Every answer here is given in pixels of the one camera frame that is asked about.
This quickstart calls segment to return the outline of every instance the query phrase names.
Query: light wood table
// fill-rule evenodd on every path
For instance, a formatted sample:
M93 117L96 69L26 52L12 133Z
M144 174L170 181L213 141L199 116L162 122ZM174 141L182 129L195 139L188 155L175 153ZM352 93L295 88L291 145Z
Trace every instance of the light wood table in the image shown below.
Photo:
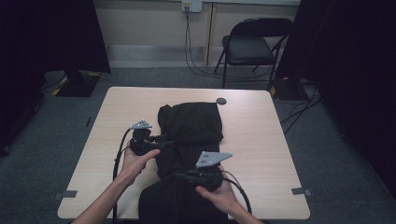
M219 97L227 100L226 105L218 105L224 135L220 151L233 153L222 165L241 183L253 215L262 219L308 218L310 212L305 196L291 192L301 184L267 91L133 87L108 90L67 188L76 190L77 196L63 198L58 216L77 217L110 184L121 138L131 124L144 119L153 126L151 134L157 135L161 133L157 123L161 106L216 102ZM140 192L159 180L156 172L155 160L149 161L146 169L121 196L119 218L138 218ZM239 191L234 191L241 204L245 204Z

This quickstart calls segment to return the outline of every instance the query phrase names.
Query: forearm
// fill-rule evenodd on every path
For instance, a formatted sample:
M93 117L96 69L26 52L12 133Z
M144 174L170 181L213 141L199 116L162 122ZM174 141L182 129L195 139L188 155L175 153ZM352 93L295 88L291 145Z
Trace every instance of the forearm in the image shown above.
M262 224L262 222L251 215L240 203L233 204L228 214L235 218L239 224Z
M79 215L73 223L96 224L105 222L117 200L128 188L128 184L129 181L126 176L119 174L99 196L99 198L97 198L81 215Z

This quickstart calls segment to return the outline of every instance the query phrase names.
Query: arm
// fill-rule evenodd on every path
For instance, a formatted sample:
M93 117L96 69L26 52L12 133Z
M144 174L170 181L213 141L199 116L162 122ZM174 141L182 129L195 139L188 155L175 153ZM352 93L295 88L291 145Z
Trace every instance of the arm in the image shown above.
M202 197L212 202L220 211L225 212L235 218L240 224L262 224L257 218L251 215L245 207L238 202L231 188L230 182L222 181L221 186L213 192L198 186L196 188Z
M146 167L146 162L159 153L160 150L154 149L143 156L136 156L131 149L125 149L120 174L73 223L103 223L122 193L134 183L136 177Z

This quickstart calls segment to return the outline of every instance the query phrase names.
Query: chair backrest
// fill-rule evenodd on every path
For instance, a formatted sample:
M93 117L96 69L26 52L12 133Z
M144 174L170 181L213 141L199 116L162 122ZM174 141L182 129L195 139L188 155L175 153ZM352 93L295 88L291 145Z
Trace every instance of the chair backrest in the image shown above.
M231 30L232 35L271 37L288 35L292 21L285 18L258 18L241 21Z

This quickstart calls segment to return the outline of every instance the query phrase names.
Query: person's left hand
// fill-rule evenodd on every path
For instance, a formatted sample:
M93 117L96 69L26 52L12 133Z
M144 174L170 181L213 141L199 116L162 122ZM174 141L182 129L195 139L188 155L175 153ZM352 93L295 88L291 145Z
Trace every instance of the person's left hand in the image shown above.
M160 154L159 149L153 149L143 156L136 156L129 148L124 150L124 160L120 174L127 175L129 179L129 186L134 183L136 177L146 168L146 163Z

